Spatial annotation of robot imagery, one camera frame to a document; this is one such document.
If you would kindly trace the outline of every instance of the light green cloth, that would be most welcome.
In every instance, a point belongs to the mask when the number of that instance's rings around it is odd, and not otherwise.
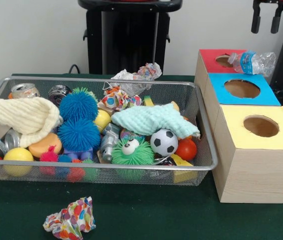
[[[114,124],[136,134],[150,136],[159,129],[169,129],[179,138],[199,137],[198,128],[185,120],[172,103],[155,106],[134,106],[111,116]]]

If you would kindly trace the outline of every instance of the wooden box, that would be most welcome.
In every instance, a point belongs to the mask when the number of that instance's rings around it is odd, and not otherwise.
[[[200,49],[198,53],[195,84],[200,87],[201,94],[205,96],[208,74],[236,73],[233,65],[227,62],[232,53],[241,54],[246,50],[236,49]]]
[[[283,203],[283,107],[221,105],[213,177],[222,203]]]
[[[211,131],[214,132],[220,104],[280,106],[262,75],[209,73],[205,102]]]

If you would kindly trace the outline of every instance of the white wall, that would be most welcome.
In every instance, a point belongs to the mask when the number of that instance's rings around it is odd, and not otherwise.
[[[262,4],[258,34],[251,33],[253,0],[184,0],[170,14],[171,43],[165,75],[193,75],[199,48],[280,51],[271,34],[276,4]],[[71,64],[88,72],[86,10],[76,0],[0,0],[0,79],[12,73],[66,73]]]

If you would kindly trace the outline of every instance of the red box lid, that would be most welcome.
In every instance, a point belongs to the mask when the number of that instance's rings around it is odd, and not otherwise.
[[[230,56],[232,53],[241,54],[246,52],[245,49],[200,49],[200,55],[205,64],[207,72],[209,74],[233,74],[236,71],[231,67],[231,65],[227,64],[226,57],[220,56]]]

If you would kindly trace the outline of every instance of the purple toy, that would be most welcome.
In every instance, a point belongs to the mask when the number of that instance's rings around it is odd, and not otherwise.
[[[88,151],[68,151],[67,149],[64,149],[64,154],[66,154],[68,157],[70,157],[72,160],[79,159],[79,160],[87,160],[93,159],[93,148],[91,147]]]

